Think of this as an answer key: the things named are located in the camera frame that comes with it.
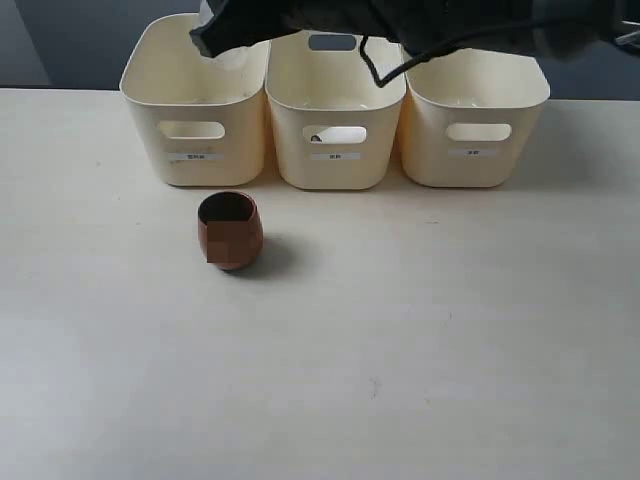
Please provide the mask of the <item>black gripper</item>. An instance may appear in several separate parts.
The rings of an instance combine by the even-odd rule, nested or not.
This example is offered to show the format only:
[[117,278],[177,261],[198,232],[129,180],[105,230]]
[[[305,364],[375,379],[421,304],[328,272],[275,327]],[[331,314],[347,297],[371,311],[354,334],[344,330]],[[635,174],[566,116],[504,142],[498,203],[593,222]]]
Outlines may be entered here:
[[201,56],[216,58],[241,47],[295,34],[360,33],[347,1],[203,1],[189,32]]

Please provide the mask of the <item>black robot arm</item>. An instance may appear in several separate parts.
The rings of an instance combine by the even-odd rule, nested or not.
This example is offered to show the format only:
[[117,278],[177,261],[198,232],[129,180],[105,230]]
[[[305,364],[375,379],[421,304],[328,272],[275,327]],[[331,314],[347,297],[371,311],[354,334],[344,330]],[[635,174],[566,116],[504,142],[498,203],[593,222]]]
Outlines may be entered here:
[[380,37],[417,55],[442,41],[557,59],[603,42],[639,52],[636,1],[206,1],[190,37],[215,58],[303,30]]

